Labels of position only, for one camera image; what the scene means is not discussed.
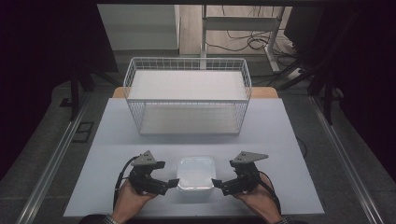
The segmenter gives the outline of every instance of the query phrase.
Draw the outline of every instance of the sleeve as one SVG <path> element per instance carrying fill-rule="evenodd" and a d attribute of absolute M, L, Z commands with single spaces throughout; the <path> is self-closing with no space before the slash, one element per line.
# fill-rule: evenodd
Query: sleeve
<path fill-rule="evenodd" d="M 283 217 L 283 219 L 276 224 L 294 224 L 294 221 L 291 219 L 291 217 Z"/>
<path fill-rule="evenodd" d="M 103 220 L 102 224 L 119 224 L 119 223 L 116 222 L 113 218 L 111 218 L 111 215 L 107 215 Z"/>

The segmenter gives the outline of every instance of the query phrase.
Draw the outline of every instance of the gray floor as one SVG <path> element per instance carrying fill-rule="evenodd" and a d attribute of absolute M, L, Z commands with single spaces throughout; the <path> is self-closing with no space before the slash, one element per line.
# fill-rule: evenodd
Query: gray floor
<path fill-rule="evenodd" d="M 155 55 L 157 53 L 149 52 L 148 54 Z M 124 59 L 130 58 L 130 56 L 136 55 L 116 55 L 120 74 L 125 74 L 126 62 L 129 60 Z M 267 80 L 258 84 L 265 86 L 269 82 L 268 80 L 273 78 L 266 77 L 271 76 L 272 72 L 264 57 L 242 56 L 248 61 L 253 83 Z M 123 75 L 111 74 L 111 76 L 115 79 L 123 79 Z M 75 224 L 79 221 L 79 218 L 63 218 L 64 209 L 90 150 L 106 102 L 115 90 L 114 86 L 101 78 L 92 77 L 96 83 L 96 89 L 91 92 L 91 100 L 81 120 L 81 122 L 93 122 L 92 134 L 86 143 L 72 142 L 70 144 L 33 223 Z M 285 78 L 280 79 L 276 85 L 285 80 Z M 309 80 L 286 91 L 280 91 L 279 97 L 285 104 L 295 134 L 306 144 L 307 155 L 305 161 L 325 210 L 325 215 L 297 216 L 294 218 L 308 223 L 370 223 L 307 95 L 306 86 L 308 84 Z M 14 166 L 0 182 L 1 224 L 16 222 L 52 152 L 58 146 L 71 113 L 69 107 L 59 107 L 59 104 L 63 98 L 68 97 L 70 97 L 69 83 L 64 83 L 53 90 L 52 103 L 47 114 Z M 374 198 L 385 223 L 396 223 L 395 183 L 370 148 L 364 144 L 348 123 L 336 101 L 332 104 L 332 118 L 334 129 L 343 142 L 361 179 Z M 75 134 L 74 139 L 83 139 L 85 137 L 83 134 Z M 300 144 L 300 147 L 302 151 L 305 150 L 303 144 Z"/>

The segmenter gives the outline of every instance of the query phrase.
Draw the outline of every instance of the wire basket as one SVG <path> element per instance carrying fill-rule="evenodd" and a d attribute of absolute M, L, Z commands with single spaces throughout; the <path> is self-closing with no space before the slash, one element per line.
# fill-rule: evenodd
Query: wire basket
<path fill-rule="evenodd" d="M 140 134 L 239 134 L 250 94 L 244 59 L 132 58 L 124 79 Z"/>

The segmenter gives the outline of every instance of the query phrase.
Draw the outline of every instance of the cable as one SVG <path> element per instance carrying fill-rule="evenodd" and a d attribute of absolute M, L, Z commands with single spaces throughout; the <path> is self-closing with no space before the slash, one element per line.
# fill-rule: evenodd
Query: cable
<path fill-rule="evenodd" d="M 304 146 L 304 150 L 302 150 L 302 153 L 303 153 L 303 157 L 305 158 L 306 155 L 308 154 L 308 147 L 306 146 L 306 143 L 299 136 L 297 136 L 297 135 L 295 135 L 295 136 L 296 136 L 297 141 L 299 141 Z"/>
<path fill-rule="evenodd" d="M 219 45 L 211 45 L 211 44 L 208 44 L 207 42 L 206 42 L 206 44 L 207 44 L 208 46 L 210 46 L 210 47 L 219 48 L 219 49 L 226 49 L 226 50 L 229 50 L 229 51 L 240 51 L 240 50 L 246 49 L 246 48 L 248 47 L 248 45 L 246 45 L 246 46 L 244 46 L 244 47 L 241 48 L 241 49 L 227 49 L 227 48 L 224 48 L 224 47 L 219 46 Z"/>
<path fill-rule="evenodd" d="M 222 11 L 223 16 L 226 16 L 224 6 L 221 6 L 221 11 Z M 254 15 L 255 11 L 256 11 L 256 7 L 253 7 L 253 9 L 250 10 L 250 12 L 248 13 L 248 16 L 252 12 L 253 12 L 252 13 L 253 16 L 255 16 Z M 260 17 L 260 12 L 261 11 L 262 11 L 262 7 L 259 7 L 259 11 L 257 13 L 257 17 Z M 224 48 L 224 47 L 219 46 L 219 45 L 210 45 L 208 43 L 206 43 L 206 44 L 208 46 L 211 46 L 211 47 L 220 48 L 220 49 L 226 49 L 226 50 L 230 50 L 230 51 L 240 51 L 240 50 L 246 49 L 247 47 L 250 47 L 251 49 L 259 50 L 259 49 L 264 49 L 267 46 L 268 40 L 269 40 L 269 36 L 263 36 L 263 34 L 267 34 L 269 32 L 260 32 L 260 33 L 257 33 L 257 34 L 254 35 L 253 31 L 251 31 L 250 35 L 246 35 L 246 36 L 231 36 L 229 31 L 226 31 L 226 32 L 227 32 L 228 37 L 230 37 L 231 39 L 244 39 L 244 38 L 247 38 L 247 45 L 244 48 L 241 48 L 241 49 L 227 49 L 227 48 Z M 259 42 L 261 44 L 261 46 L 258 47 L 258 48 L 257 47 L 253 47 L 252 43 L 254 43 L 254 42 Z"/>

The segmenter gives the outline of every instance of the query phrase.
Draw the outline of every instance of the white tabletop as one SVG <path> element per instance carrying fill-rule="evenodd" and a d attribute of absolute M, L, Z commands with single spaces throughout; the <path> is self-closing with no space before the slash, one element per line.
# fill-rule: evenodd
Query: white tabletop
<path fill-rule="evenodd" d="M 176 178 L 177 163 L 186 156 L 208 156 L 217 179 L 236 178 L 229 160 L 241 150 L 269 155 L 256 161 L 267 173 L 279 197 L 282 214 L 324 213 L 281 99 L 250 100 L 238 136 L 141 136 L 124 99 L 110 99 L 92 148 L 81 171 L 66 217 L 112 212 L 114 186 L 125 162 L 150 150 L 165 168 L 152 176 Z M 254 216 L 240 201 L 214 189 L 208 197 L 194 198 L 169 189 L 140 212 L 141 217 Z"/>

